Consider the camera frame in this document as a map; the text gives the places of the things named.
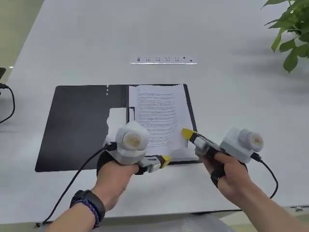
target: electrical socket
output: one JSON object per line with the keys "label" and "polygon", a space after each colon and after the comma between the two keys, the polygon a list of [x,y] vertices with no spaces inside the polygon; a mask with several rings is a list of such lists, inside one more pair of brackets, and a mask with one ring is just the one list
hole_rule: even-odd
{"label": "electrical socket", "polygon": [[133,56],[130,64],[174,64],[174,65],[197,65],[195,58],[190,56]]}

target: hand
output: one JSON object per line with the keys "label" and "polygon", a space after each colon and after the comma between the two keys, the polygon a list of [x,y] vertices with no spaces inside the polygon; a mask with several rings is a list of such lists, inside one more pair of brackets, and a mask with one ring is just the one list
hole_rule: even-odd
{"label": "hand", "polygon": [[136,164],[122,166],[116,161],[108,162],[100,169],[92,192],[101,199],[106,211],[114,208],[120,195],[126,190],[131,176],[138,171]]}
{"label": "hand", "polygon": [[225,176],[218,181],[219,191],[233,204],[240,207],[245,191],[252,189],[255,184],[251,181],[246,168],[237,159],[223,153],[217,153],[215,160],[202,157],[206,169],[211,174],[216,166],[216,161],[224,164]]}

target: forearm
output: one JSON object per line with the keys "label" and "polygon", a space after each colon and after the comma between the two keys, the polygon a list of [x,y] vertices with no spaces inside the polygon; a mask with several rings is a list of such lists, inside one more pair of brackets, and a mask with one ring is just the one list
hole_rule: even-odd
{"label": "forearm", "polygon": [[239,207],[259,232],[309,232],[255,185],[243,193]]}
{"label": "forearm", "polygon": [[77,203],[58,217],[46,232],[89,232],[96,222],[94,214],[82,203]]}

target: stack of paper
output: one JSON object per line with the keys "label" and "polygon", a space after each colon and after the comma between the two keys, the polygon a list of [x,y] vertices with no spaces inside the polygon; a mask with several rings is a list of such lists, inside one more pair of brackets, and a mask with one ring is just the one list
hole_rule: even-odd
{"label": "stack of paper", "polygon": [[150,133],[146,155],[197,159],[181,134],[182,128],[193,128],[183,85],[130,87],[129,105],[135,107],[135,120]]}

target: table surface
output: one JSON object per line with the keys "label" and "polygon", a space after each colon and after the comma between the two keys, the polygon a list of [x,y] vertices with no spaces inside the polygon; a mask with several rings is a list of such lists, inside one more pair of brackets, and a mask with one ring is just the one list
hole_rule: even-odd
{"label": "table surface", "polygon": [[[285,6],[260,11],[263,3],[45,0],[8,82],[16,113],[0,126],[0,223],[42,221],[75,174],[34,171],[58,85],[186,83],[200,133],[219,143],[231,127],[258,131],[265,140],[261,155],[280,184],[274,200],[308,204],[306,64],[300,61],[291,75],[283,70],[285,54],[269,48],[277,31],[263,25]],[[183,54],[198,65],[130,65],[132,54]],[[9,114],[9,93],[0,106],[1,117]],[[270,195],[269,172],[256,162],[248,168]],[[93,186],[95,173],[81,172],[52,219],[76,190]],[[134,176],[107,217],[224,209],[235,206],[201,164],[190,164]]]}

